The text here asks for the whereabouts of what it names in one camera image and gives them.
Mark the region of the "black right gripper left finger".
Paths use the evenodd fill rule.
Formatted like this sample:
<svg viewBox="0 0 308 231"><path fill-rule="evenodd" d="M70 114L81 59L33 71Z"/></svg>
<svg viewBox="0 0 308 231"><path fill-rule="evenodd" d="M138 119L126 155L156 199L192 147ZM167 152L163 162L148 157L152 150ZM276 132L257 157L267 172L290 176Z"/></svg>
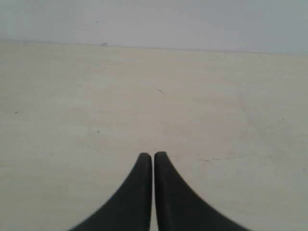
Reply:
<svg viewBox="0 0 308 231"><path fill-rule="evenodd" d="M73 231L148 231L152 211L152 159L139 154L119 189Z"/></svg>

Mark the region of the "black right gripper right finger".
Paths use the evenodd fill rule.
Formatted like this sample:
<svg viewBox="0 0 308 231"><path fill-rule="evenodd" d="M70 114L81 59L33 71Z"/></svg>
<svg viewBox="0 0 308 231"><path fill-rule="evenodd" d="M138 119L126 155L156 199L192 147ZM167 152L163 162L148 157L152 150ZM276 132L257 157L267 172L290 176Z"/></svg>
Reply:
<svg viewBox="0 0 308 231"><path fill-rule="evenodd" d="M246 231L207 204L185 182L166 152L154 155L154 189L160 231Z"/></svg>

